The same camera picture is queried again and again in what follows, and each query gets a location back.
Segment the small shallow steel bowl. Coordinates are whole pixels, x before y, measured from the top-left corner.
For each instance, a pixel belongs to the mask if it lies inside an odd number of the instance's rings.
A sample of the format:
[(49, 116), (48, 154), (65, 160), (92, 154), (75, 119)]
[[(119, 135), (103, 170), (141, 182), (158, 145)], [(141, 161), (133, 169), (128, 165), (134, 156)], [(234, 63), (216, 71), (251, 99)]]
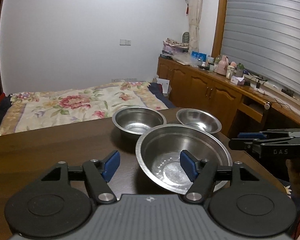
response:
[(212, 114), (202, 110), (183, 108), (176, 113), (177, 120), (186, 126), (215, 134), (222, 130), (221, 122)]

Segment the large steel bowl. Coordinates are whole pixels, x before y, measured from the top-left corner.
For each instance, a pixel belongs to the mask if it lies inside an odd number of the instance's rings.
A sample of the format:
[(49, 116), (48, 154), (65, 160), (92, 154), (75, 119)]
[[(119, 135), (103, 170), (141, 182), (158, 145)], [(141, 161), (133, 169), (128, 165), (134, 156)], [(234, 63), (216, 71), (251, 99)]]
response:
[(197, 159), (209, 159), (221, 166), (232, 166), (226, 147), (213, 135), (190, 126), (156, 126), (137, 140), (135, 154), (143, 172), (160, 187), (185, 194), (192, 186), (180, 165), (180, 153), (189, 151)]

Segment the medium deep steel bowl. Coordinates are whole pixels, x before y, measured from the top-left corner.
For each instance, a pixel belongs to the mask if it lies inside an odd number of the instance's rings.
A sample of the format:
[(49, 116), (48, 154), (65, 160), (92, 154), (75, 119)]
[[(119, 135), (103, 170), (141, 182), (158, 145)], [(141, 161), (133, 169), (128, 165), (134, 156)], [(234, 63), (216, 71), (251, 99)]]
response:
[(167, 124), (158, 111), (146, 107), (132, 106), (119, 109), (112, 116), (112, 122), (121, 135), (131, 140), (138, 138), (153, 127)]

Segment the wooden cabinet counter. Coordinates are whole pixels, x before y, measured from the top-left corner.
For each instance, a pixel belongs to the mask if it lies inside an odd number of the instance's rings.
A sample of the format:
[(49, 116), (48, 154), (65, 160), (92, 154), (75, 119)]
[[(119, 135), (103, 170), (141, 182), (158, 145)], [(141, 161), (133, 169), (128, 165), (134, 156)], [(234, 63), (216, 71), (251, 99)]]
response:
[(195, 108), (214, 115), (229, 138), (241, 132), (300, 128), (300, 114), (287, 103), (251, 87), (237, 86), (225, 77), (160, 57), (157, 74), (168, 79), (169, 100), (177, 107)]

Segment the tissue box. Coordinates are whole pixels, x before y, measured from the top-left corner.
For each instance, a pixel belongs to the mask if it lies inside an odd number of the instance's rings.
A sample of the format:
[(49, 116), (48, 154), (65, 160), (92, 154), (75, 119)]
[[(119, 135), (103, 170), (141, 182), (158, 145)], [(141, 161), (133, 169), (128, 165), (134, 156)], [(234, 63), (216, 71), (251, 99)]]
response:
[(232, 76), (230, 82), (235, 85), (243, 86), (245, 83), (245, 80), (244, 80), (244, 77)]

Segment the pink thermos jug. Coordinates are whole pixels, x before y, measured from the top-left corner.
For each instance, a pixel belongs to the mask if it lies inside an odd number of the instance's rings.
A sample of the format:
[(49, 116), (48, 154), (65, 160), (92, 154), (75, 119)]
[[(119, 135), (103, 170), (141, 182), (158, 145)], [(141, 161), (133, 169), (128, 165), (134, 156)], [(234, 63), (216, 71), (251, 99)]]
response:
[(226, 55), (223, 55), (222, 59), (218, 63), (217, 74), (226, 76), (228, 65), (229, 65), (229, 59)]

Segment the blue box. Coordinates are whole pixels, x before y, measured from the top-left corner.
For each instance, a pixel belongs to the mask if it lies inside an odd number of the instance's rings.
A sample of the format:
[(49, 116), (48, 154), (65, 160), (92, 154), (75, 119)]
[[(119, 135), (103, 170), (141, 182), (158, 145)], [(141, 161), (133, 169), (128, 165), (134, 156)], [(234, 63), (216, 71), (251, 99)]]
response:
[(199, 61), (203, 61), (203, 62), (206, 61), (206, 54), (199, 53), (197, 51), (192, 51), (191, 57), (194, 58), (194, 59), (196, 59), (196, 60), (199, 60)]

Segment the white paper bag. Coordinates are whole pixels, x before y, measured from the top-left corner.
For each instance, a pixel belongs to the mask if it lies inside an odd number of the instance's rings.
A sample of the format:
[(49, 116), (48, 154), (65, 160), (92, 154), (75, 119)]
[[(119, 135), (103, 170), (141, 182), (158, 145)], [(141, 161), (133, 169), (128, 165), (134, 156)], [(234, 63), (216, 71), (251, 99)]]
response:
[(168, 94), (170, 88), (170, 81), (168, 79), (157, 78), (157, 83), (162, 86), (162, 93)]

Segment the window roller blind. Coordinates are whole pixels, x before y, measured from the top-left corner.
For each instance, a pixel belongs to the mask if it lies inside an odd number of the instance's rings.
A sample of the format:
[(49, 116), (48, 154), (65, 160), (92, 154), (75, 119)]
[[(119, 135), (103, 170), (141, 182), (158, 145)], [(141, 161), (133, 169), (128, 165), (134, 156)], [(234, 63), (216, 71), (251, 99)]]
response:
[(300, 0), (227, 0), (221, 52), (300, 95)]

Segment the stack of folded fabric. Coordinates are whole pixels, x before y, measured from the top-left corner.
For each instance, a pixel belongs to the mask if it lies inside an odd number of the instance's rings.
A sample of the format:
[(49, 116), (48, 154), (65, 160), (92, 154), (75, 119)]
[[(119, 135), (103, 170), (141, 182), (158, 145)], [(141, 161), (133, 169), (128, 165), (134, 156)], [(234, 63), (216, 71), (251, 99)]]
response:
[(188, 53), (189, 43), (182, 43), (167, 38), (166, 40), (163, 41), (162, 51), (165, 51), (168, 54)]

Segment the beige curtain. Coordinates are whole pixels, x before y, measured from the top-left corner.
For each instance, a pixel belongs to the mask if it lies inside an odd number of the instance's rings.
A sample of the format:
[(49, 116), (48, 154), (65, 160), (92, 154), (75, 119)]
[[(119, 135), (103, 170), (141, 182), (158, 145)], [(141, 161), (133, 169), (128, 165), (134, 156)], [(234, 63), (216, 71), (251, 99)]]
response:
[(203, 0), (188, 0), (189, 52), (199, 51), (199, 26), (202, 15)]

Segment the white wall switch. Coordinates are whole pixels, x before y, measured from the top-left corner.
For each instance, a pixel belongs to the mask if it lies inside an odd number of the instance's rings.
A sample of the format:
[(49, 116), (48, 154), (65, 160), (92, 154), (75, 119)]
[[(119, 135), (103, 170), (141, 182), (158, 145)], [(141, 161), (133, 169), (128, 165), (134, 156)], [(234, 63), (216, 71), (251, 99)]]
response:
[(120, 39), (120, 45), (121, 46), (131, 46), (131, 40)]

